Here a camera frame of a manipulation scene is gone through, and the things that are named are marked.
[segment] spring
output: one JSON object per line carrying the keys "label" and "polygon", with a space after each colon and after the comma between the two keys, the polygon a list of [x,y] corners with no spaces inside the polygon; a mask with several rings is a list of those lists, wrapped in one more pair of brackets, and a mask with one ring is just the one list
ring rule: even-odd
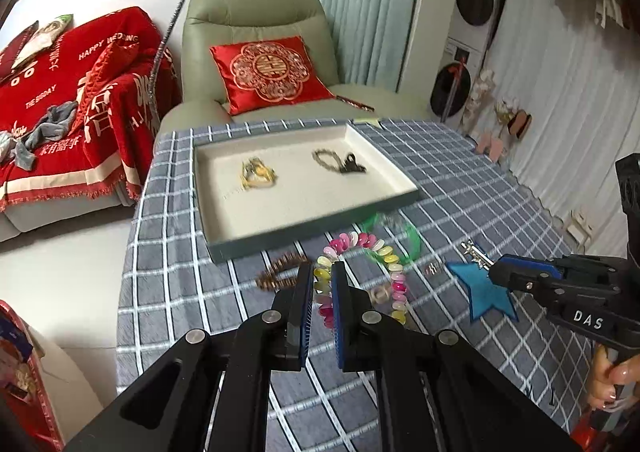
{"label": "spring", "polygon": [[302,263],[309,262],[305,255],[298,253],[285,253],[279,257],[269,269],[263,271],[255,278],[255,284],[263,291],[279,291],[280,289],[287,289],[296,285],[298,278],[283,278],[278,279],[276,275],[293,269]]}

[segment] white floor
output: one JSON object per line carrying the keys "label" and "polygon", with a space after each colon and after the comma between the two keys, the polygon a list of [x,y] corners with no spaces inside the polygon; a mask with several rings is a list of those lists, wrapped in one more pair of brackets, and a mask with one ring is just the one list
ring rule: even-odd
{"label": "white floor", "polygon": [[76,362],[106,406],[116,396],[120,277],[133,208],[61,221],[0,242],[0,299]]}

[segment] pillow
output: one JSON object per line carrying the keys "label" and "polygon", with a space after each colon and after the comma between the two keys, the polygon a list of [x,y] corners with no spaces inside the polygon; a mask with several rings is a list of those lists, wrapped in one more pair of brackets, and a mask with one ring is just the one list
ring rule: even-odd
{"label": "pillow", "polygon": [[92,100],[105,85],[120,76],[133,63],[138,56],[139,50],[140,44],[123,47],[117,45],[116,42],[111,42],[104,48],[104,51],[95,61],[94,67],[86,75],[82,98],[78,99],[76,118],[67,136],[71,136],[78,128],[82,127],[84,117]]}
{"label": "pillow", "polygon": [[45,49],[49,49],[66,29],[66,26],[72,21],[73,17],[73,15],[61,15],[40,28],[31,40],[27,42],[27,45],[22,48],[22,51],[20,51],[20,54],[18,54],[15,59],[12,69],[18,69],[23,63],[34,58],[36,54]]}
{"label": "pillow", "polygon": [[335,98],[316,77],[301,37],[213,46],[210,51],[225,82],[232,116]]}
{"label": "pillow", "polygon": [[12,67],[14,66],[15,59],[17,58],[25,44],[31,40],[33,34],[38,30],[38,21],[36,20],[27,29],[22,31],[17,37],[15,37],[7,47],[0,52],[0,83],[6,79],[6,77],[13,74]]}

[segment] light blue curtain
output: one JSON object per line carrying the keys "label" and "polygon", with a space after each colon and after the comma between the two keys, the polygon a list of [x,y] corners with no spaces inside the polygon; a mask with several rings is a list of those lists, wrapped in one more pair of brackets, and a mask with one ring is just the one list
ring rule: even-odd
{"label": "light blue curtain", "polygon": [[322,0],[340,81],[397,90],[415,0]]}

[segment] jewelry tray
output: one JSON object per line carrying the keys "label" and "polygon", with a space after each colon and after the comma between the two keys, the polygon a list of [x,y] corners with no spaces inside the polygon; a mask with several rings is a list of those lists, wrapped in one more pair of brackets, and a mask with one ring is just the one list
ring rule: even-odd
{"label": "jewelry tray", "polygon": [[[366,173],[323,168],[313,151],[353,153]],[[243,162],[260,158],[273,168],[270,188],[241,185]],[[323,159],[335,165],[331,157]],[[351,125],[251,135],[198,146],[196,199],[209,255],[215,263],[325,231],[347,228],[383,210],[415,202],[417,186]]]}

